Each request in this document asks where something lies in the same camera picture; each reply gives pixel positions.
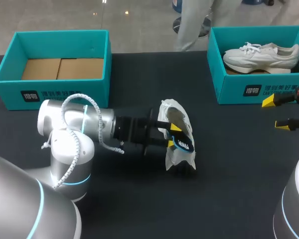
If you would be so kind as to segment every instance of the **cardboard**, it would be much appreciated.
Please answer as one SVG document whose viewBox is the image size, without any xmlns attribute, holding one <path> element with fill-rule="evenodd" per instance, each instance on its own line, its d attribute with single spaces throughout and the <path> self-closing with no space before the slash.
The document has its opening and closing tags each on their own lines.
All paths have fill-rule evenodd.
<svg viewBox="0 0 299 239">
<path fill-rule="evenodd" d="M 239 74 L 238 72 L 233 72 L 233 71 L 231 71 L 231 70 L 229 70 L 227 68 L 225 68 L 225 69 L 226 69 L 226 73 L 228 75 L 243 75 L 243 74 Z M 267 71 L 254 71 L 254 72 L 252 72 L 250 74 L 269 74 L 269 73 Z"/>
<path fill-rule="evenodd" d="M 102 79 L 103 63 L 100 58 L 62 59 L 57 79 Z"/>
<path fill-rule="evenodd" d="M 55 80 L 61 59 L 28 59 L 22 80 Z"/>
</svg>

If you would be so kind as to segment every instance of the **black table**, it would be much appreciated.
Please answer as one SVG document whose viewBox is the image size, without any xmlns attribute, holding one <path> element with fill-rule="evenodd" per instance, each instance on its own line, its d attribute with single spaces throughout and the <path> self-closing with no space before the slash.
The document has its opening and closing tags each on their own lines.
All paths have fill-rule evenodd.
<svg viewBox="0 0 299 239">
<path fill-rule="evenodd" d="M 194 130 L 197 175 L 165 171 L 163 148 L 146 158 L 134 145 L 118 155 L 96 149 L 91 184 L 79 205 L 83 239 L 273 239 L 273 213 L 299 159 L 299 130 L 274 128 L 299 118 L 298 105 L 220 106 L 206 52 L 113 54 L 110 107 L 145 116 L 174 98 Z M 49 165 L 37 111 L 0 100 L 0 156 L 20 168 Z"/>
</svg>

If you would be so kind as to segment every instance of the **white pants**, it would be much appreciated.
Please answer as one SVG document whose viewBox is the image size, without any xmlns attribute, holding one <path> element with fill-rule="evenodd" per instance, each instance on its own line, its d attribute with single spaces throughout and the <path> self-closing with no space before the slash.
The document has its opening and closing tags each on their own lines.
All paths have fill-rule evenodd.
<svg viewBox="0 0 299 239">
<path fill-rule="evenodd" d="M 272 25 L 299 25 L 299 0 L 285 0 Z"/>
<path fill-rule="evenodd" d="M 186 51 L 198 39 L 205 16 L 212 8 L 212 26 L 226 26 L 242 0 L 183 0 L 181 25 L 179 28 L 176 51 Z"/>
</svg>

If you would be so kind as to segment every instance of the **white sneaker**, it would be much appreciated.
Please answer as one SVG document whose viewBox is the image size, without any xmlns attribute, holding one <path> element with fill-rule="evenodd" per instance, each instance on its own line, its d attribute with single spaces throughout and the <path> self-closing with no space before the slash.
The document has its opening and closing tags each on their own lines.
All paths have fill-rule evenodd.
<svg viewBox="0 0 299 239">
<path fill-rule="evenodd" d="M 279 47 L 273 43 L 267 45 L 250 44 L 226 51 L 224 63 L 240 73 L 264 70 L 272 74 L 290 73 L 299 60 L 299 45 L 291 48 Z"/>
<path fill-rule="evenodd" d="M 166 170 L 169 170 L 173 165 L 178 165 L 182 161 L 187 161 L 189 165 L 196 169 L 194 161 L 196 153 L 192 127 L 184 108 L 173 99 L 161 101 L 157 120 L 163 122 L 171 122 L 176 125 L 187 135 L 194 147 L 193 152 L 186 152 L 176 147 L 175 145 L 168 147 L 165 159 Z M 165 139 L 168 139 L 168 132 L 166 129 L 159 128 L 158 130 L 164 134 Z"/>
</svg>

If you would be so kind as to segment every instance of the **teal shoe box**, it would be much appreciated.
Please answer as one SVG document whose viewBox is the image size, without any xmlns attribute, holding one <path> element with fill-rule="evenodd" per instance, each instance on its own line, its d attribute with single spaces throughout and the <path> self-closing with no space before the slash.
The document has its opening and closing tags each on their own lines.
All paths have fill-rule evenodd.
<svg viewBox="0 0 299 239">
<path fill-rule="evenodd" d="M 21 80 L 28 59 L 101 58 L 99 79 Z M 65 100 L 74 93 L 109 102 L 111 44 L 107 30 L 16 32 L 0 65 L 0 96 L 8 110 L 37 110 L 47 99 Z"/>
<path fill-rule="evenodd" d="M 219 104 L 258 104 L 273 93 L 295 92 L 299 86 L 297 73 L 229 75 L 222 54 L 237 49 L 245 42 L 280 47 L 299 44 L 299 26 L 213 27 L 208 44 L 208 64 Z"/>
</svg>

